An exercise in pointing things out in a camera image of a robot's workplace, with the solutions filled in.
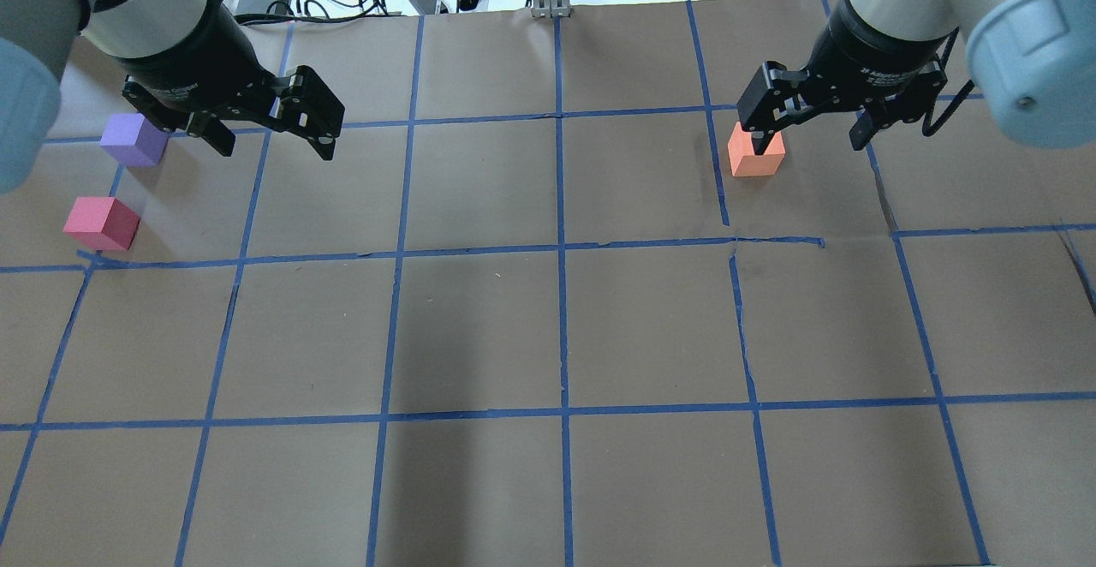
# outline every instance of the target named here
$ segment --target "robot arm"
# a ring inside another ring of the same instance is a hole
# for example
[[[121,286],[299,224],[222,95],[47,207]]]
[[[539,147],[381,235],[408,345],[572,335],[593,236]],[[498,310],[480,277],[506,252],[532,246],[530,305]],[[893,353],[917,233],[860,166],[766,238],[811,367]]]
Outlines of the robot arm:
[[[242,120],[288,131],[323,160],[333,157],[342,103],[311,68],[297,67],[285,78],[262,68],[221,0],[0,4],[13,10],[0,27],[0,65],[14,77],[14,88],[0,95],[0,192],[30,173],[56,118],[59,79],[81,30],[129,72],[123,94],[161,129],[186,131],[230,156],[236,138],[222,121]]]
[[[1078,146],[1096,139],[1093,10],[1096,0],[838,0],[807,65],[764,63],[739,100],[739,118],[762,154],[776,131],[863,111],[849,131],[863,149],[878,131],[932,114],[947,82],[936,50],[959,29],[971,77],[1006,135]]]

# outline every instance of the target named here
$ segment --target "light blue joint cap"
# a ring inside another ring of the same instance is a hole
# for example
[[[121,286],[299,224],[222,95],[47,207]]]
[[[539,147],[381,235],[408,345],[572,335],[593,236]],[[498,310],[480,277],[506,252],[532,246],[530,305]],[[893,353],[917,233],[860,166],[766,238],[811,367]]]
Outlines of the light blue joint cap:
[[[38,58],[0,37],[0,193],[31,174],[46,132],[57,120],[61,88]]]
[[[997,126],[1039,148],[1096,139],[1096,0],[1008,0],[967,43]]]

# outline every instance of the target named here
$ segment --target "orange cube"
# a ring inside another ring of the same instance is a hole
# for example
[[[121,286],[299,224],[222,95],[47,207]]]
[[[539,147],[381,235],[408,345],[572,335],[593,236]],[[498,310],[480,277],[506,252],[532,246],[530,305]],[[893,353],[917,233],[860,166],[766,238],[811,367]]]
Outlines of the orange cube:
[[[727,144],[727,152],[730,155],[731,175],[735,178],[773,175],[784,161],[784,137],[777,133],[773,141],[768,143],[765,154],[755,155],[750,133],[742,129],[742,123],[735,122],[731,140]]]

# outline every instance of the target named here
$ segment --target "purple cube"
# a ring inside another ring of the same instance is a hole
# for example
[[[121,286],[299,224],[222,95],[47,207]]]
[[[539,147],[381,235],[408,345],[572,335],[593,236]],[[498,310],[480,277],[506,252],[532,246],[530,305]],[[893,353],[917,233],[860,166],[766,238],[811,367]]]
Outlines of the purple cube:
[[[168,134],[139,113],[111,115],[99,146],[126,167],[156,167],[168,145]]]

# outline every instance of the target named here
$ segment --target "colored block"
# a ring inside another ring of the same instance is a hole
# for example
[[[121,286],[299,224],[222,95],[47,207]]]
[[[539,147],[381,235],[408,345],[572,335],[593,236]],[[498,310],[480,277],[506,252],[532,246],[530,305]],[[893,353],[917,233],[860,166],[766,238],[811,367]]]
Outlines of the colored block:
[[[156,167],[168,145],[168,134],[139,113],[111,115],[99,146],[126,167]]]
[[[784,137],[777,133],[765,154],[755,155],[750,133],[742,129],[742,123],[735,122],[731,140],[727,144],[727,152],[730,155],[731,175],[735,178],[773,175],[784,161]]]
[[[140,216],[113,196],[81,196],[64,230],[92,250],[129,250],[139,224]]]

